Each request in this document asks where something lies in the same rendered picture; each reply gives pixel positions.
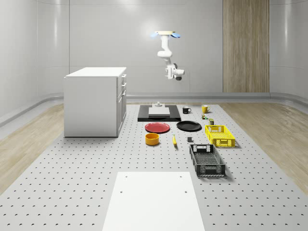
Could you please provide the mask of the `black plate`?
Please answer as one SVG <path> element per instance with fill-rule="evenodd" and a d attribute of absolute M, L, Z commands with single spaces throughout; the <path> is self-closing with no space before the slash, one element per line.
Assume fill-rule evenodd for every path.
<path fill-rule="evenodd" d="M 193 132 L 202 129 L 202 126 L 194 121 L 181 121 L 177 123 L 177 128 L 183 131 Z"/>

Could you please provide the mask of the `yellow basket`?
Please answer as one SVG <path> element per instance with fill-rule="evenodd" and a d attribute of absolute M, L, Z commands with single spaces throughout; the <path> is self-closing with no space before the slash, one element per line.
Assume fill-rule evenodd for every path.
<path fill-rule="evenodd" d="M 235 146 L 235 137 L 225 125 L 206 125 L 205 133 L 210 143 L 216 147 Z"/>

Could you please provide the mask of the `black stove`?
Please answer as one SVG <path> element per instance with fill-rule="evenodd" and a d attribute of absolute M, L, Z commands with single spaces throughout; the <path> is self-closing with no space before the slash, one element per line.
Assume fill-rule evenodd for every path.
<path fill-rule="evenodd" d="M 138 114 L 138 122 L 180 122 L 181 117 L 176 105 L 153 103 L 141 105 Z"/>

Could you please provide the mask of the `yellow bowl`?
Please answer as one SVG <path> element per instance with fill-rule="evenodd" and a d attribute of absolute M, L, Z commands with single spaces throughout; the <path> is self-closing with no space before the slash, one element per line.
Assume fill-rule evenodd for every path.
<path fill-rule="evenodd" d="M 145 143 L 150 146 L 157 145 L 159 143 L 159 135 L 157 133 L 146 134 Z"/>

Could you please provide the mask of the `dark grey basket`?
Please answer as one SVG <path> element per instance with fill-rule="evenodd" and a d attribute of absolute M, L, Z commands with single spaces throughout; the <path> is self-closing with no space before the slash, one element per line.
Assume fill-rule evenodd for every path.
<path fill-rule="evenodd" d="M 197 175 L 225 175 L 225 163 L 214 145 L 191 144 L 190 154 Z"/>

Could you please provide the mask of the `white cabinet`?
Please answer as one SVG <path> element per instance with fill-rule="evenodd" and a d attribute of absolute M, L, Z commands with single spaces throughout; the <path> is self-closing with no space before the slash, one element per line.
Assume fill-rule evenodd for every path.
<path fill-rule="evenodd" d="M 118 137 L 126 89 L 126 67 L 85 67 L 64 77 L 64 136 Z"/>

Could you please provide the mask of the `red plate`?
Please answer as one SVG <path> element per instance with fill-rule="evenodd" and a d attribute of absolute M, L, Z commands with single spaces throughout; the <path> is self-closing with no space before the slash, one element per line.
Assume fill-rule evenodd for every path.
<path fill-rule="evenodd" d="M 146 124 L 145 129 L 150 133 L 165 133 L 170 130 L 170 126 L 162 122 L 153 122 Z"/>

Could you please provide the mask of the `white board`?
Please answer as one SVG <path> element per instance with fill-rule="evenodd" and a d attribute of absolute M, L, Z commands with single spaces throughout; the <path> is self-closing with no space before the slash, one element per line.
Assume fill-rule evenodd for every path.
<path fill-rule="evenodd" d="M 118 172 L 103 231 L 205 231 L 189 172 Z"/>

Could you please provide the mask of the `drone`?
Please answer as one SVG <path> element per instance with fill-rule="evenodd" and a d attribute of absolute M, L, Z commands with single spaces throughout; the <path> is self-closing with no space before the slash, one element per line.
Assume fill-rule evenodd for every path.
<path fill-rule="evenodd" d="M 180 38 L 180 34 L 176 33 L 175 31 L 155 31 L 151 34 L 151 37 L 156 37 L 158 35 L 166 35 L 166 36 L 172 36 L 174 38 Z"/>

